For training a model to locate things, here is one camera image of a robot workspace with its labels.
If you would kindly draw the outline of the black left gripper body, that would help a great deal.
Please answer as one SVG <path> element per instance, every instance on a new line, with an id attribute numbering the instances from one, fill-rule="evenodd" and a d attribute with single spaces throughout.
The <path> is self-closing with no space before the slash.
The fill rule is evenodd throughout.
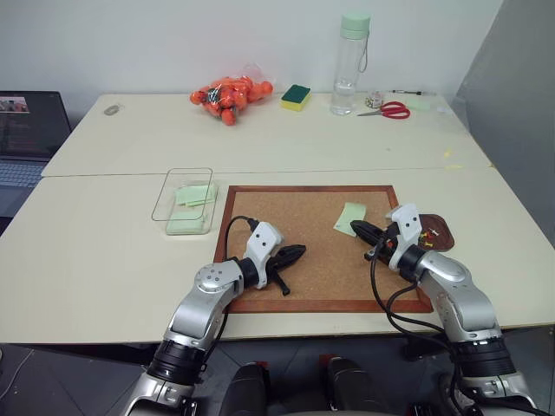
<path id="1" fill-rule="evenodd" d="M 273 283 L 281 283 L 283 279 L 279 271 L 286 267 L 287 253 L 285 248 L 279 249 L 266 263 L 265 270 L 268 280 Z"/>

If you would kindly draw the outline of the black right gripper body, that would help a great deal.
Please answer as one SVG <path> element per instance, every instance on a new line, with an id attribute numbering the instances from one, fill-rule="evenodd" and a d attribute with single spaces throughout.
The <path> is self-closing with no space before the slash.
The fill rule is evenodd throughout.
<path id="1" fill-rule="evenodd" d="M 378 258 L 382 263 L 384 263 L 386 265 L 389 265 L 391 257 L 395 253 L 395 250 L 396 250 L 397 245 L 398 245 L 397 236 L 399 234 L 399 228 L 398 228 L 397 224 L 390 224 L 386 229 L 383 229 L 383 230 L 384 230 L 383 237 L 380 240 L 380 241 L 382 241 L 382 245 L 381 245 L 381 249 L 379 250 L 379 253 L 378 253 Z M 378 243 L 377 244 L 369 244 L 369 245 L 376 248 Z"/>

